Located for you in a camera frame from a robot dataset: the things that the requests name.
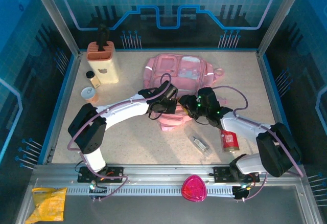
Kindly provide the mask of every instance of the small glass jar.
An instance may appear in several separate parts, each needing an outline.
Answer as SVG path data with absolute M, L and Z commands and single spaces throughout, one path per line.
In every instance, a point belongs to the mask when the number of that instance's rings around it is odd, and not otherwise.
M 86 77 L 90 80 L 94 88 L 97 88 L 101 85 L 98 77 L 94 74 L 93 71 L 89 71 L 86 73 Z

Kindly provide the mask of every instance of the yellow package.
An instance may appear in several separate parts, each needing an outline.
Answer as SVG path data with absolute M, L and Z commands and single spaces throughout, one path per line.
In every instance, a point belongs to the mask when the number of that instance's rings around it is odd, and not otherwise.
M 34 188 L 32 190 L 35 210 L 25 224 L 38 221 L 63 221 L 67 188 Z

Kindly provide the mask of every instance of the blue edge trim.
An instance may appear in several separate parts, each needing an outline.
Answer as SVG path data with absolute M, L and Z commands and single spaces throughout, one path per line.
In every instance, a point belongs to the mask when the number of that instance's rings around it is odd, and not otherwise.
M 197 49 L 197 48 L 192 48 L 192 49 L 190 49 L 190 48 L 187 48 L 187 49 L 186 48 L 185 49 L 139 49 L 139 50 L 136 50 L 136 49 L 131 49 L 131 50 L 117 49 L 116 51 L 118 51 L 118 52 L 123 52 L 123 51 L 126 51 L 126 52 L 130 52 L 130 51 L 137 51 L 137 52 L 147 51 L 147 52 L 151 52 L 151 51 L 158 51 L 158 50 L 160 50 L 160 51 L 166 51 L 166 50 L 169 50 L 169 51 L 176 51 L 176 50 L 182 50 L 182 51 L 187 51 L 187 50 L 198 50 L 198 51 L 201 51 L 201 50 L 215 50 L 215 51 L 221 51 L 221 49 L 217 49 L 217 48 L 205 48 L 205 49 Z M 233 49 L 233 50 L 230 50 L 230 51 L 233 51 L 233 52 L 257 51 L 257 49 Z M 278 106 L 279 112 L 280 112 L 281 117 L 282 117 L 282 122 L 285 124 L 285 126 L 290 131 L 290 127 L 289 127 L 289 124 L 287 122 L 286 115 L 285 115 L 285 112 L 284 112 L 284 109 L 283 109 L 283 106 L 282 106 L 282 101 L 281 101 L 281 99 L 280 99 L 280 97 L 278 95 L 277 87 L 276 87 L 276 84 L 274 82 L 274 78 L 272 76 L 272 72 L 271 72 L 271 69 L 270 69 L 270 66 L 269 66 L 268 59 L 267 59 L 266 55 L 263 56 L 263 60 L 264 60 L 264 64 L 265 64 L 265 66 L 267 68 L 267 72 L 268 72 L 268 81 L 271 83 L 273 94 L 276 97 L 277 106 Z M 52 118 L 51 118 L 51 121 L 50 121 L 50 125 L 49 125 L 48 131 L 46 133 L 44 144 L 43 144 L 43 147 L 42 147 L 42 151 L 40 153 L 40 157 L 38 159 L 37 164 L 42 164 L 43 159 L 45 157 L 45 153 L 46 153 L 47 147 L 48 147 L 49 142 L 50 142 L 50 136 L 51 136 L 51 133 L 53 131 L 53 127 L 55 125 L 55 121 L 56 121 L 56 118 L 57 118 L 57 115 L 58 115 L 59 106 L 60 106 L 60 103 L 61 103 L 61 100 L 62 100 L 62 97 L 63 97 L 63 93 L 64 93 L 66 85 L 67 85 L 68 77 L 69 77 L 69 75 L 71 73 L 73 62 L 74 62 L 74 57 L 72 55 L 71 60 L 70 60 L 69 65 L 68 65 L 68 69 L 67 69 L 65 78 L 64 78 L 64 81 L 63 81 L 62 86 L 61 86 L 61 90 L 60 90 L 60 93 L 59 93 L 59 96 L 58 96 L 58 100 L 57 100 L 57 103 L 56 103 L 56 106 L 55 106 L 55 110 L 53 112 L 53 115 L 52 115 Z
M 62 97 L 63 97 L 63 94 L 64 94 L 65 89 L 66 89 L 66 85 L 67 85 L 67 82 L 68 82 L 68 77 L 69 77 L 69 75 L 71 73 L 71 70 L 72 70 L 73 62 L 74 62 L 74 56 L 72 55 L 71 59 L 69 61 L 69 65 L 68 65 L 65 77 L 64 77 L 62 85 L 61 85 L 61 89 L 60 89 L 60 92 L 59 92 L 57 103 L 56 103 L 55 109 L 54 109 L 53 114 L 52 114 L 52 118 L 51 118 L 51 121 L 50 121 L 50 124 L 49 124 L 49 127 L 48 127 L 48 131 L 46 132 L 46 135 L 45 135 L 44 143 L 43 143 L 42 150 L 41 150 L 39 159 L 37 161 L 37 164 L 43 164 L 43 160 L 45 158 L 45 154 L 46 154 L 47 148 L 49 146 L 51 133 L 53 131 L 53 128 L 55 126 L 55 121 L 57 119 L 57 115 L 58 115 L 59 107 L 60 107 L 60 104 L 61 104 L 61 101 L 62 101 Z

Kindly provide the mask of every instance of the beige table surface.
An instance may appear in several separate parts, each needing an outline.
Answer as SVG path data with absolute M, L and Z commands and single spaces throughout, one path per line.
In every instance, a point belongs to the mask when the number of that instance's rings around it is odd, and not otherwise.
M 117 84 L 103 84 L 98 89 L 100 99 L 96 105 L 106 105 L 127 99 L 143 88 L 143 70 L 148 59 L 162 52 L 117 52 L 120 64 L 120 81 Z M 225 75 L 216 85 L 229 85 L 242 91 L 249 101 L 249 108 L 240 114 L 257 121 L 274 123 L 271 107 L 254 52 L 169 52 L 182 55 L 200 56 L 214 68 L 223 68 Z M 67 150 L 71 137 L 67 129 L 85 101 L 80 93 L 90 86 L 85 73 L 91 70 L 83 55 L 68 108 L 62 124 L 54 153 L 53 163 L 76 163 L 80 157 Z M 216 91 L 219 98 L 227 99 L 227 106 L 235 109 L 245 102 L 236 92 L 229 89 Z M 208 143 L 212 153 L 205 157 L 192 144 L 189 136 L 197 135 Z M 199 125 L 189 121 L 172 131 L 161 131 L 157 121 L 148 115 L 125 120 L 109 128 L 104 135 L 101 151 L 107 163 L 118 164 L 215 164 L 229 163 L 243 154 L 258 152 L 255 142 L 238 136 L 240 151 L 224 152 L 219 129 L 210 125 Z

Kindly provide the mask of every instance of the red can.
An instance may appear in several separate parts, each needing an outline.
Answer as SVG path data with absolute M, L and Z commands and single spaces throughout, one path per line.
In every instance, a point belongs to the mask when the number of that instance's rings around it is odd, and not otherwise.
M 224 151 L 239 151 L 239 143 L 236 134 L 226 130 L 220 130 L 221 140 Z

